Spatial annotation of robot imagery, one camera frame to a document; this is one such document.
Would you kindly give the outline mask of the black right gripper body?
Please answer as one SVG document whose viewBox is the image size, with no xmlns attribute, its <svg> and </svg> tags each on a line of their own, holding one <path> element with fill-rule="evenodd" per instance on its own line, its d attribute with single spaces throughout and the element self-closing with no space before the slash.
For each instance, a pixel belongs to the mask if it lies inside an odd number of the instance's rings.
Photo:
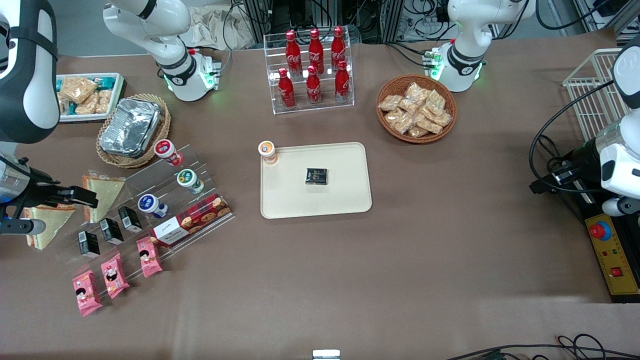
<svg viewBox="0 0 640 360">
<path fill-rule="evenodd" d="M 48 174 L 32 169 L 18 170 L 23 177 L 28 179 L 24 191 L 17 198 L 17 205 L 22 208 L 33 208 L 39 206 L 53 207 L 50 203 L 50 194 L 57 191 L 64 191 L 60 186 L 61 182 L 53 180 Z"/>
</svg>

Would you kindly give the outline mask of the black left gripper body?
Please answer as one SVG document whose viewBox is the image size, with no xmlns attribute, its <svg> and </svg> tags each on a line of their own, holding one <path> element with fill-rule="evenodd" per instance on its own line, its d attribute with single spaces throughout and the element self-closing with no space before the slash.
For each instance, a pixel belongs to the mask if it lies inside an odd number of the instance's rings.
<svg viewBox="0 0 640 360">
<path fill-rule="evenodd" d="M 565 154 L 569 162 L 569 182 L 583 182 L 587 188 L 601 188 L 601 160 L 594 142 L 583 145 Z"/>
</svg>

